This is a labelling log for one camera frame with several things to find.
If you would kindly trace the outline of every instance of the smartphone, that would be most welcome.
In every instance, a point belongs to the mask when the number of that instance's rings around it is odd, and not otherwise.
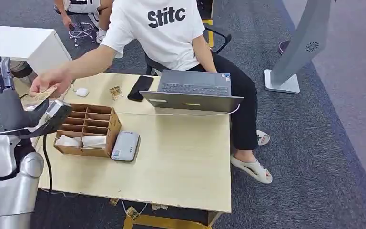
[[[138,78],[137,82],[135,83],[134,87],[132,87],[127,98],[129,100],[142,102],[142,100],[144,100],[144,97],[140,94],[139,91],[147,91],[151,87],[152,82],[153,82],[152,77],[141,75]]]

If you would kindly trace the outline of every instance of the gray laptop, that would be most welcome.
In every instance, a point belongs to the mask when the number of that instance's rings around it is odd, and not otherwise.
[[[229,73],[164,70],[157,92],[140,93],[154,107],[227,113],[244,99],[231,96]]]

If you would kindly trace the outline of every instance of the black cable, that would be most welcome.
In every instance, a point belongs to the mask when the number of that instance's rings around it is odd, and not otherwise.
[[[48,176],[50,179],[50,187],[48,189],[48,193],[52,194],[52,170],[51,170],[50,159],[48,158],[48,154],[47,154],[47,135],[43,136],[43,152],[44,152],[45,160],[47,161]]]
[[[43,228],[45,228],[45,221],[47,218],[47,212],[48,212],[48,208],[49,208],[49,204],[50,204],[50,196],[52,194],[52,170],[51,170],[50,159],[48,158],[48,154],[47,154],[47,135],[43,136],[43,152],[44,152],[45,160],[47,162],[48,176],[50,179],[50,186],[48,189],[48,196],[47,196],[47,206],[45,207],[45,214],[44,214],[44,220],[43,220]]]
[[[24,95],[20,96],[20,99],[22,99],[22,98],[24,98],[24,97],[26,97],[26,96],[28,96],[28,95],[29,95],[29,93],[26,93],[26,94],[24,94]]]

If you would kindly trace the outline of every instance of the white tissue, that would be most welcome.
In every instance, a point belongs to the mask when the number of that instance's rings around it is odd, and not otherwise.
[[[70,138],[67,136],[61,136],[56,142],[56,146],[72,146],[72,147],[82,147],[82,141],[80,137]]]
[[[82,137],[84,148],[105,148],[107,136],[84,136]]]

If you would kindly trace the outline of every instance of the cardboard box compartment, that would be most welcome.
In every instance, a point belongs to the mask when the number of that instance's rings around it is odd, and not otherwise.
[[[73,111],[57,131],[54,147],[63,154],[109,158],[121,129],[115,110],[98,105],[71,104],[71,106]],[[106,147],[98,149],[56,146],[57,139],[63,135],[67,137],[106,136]]]

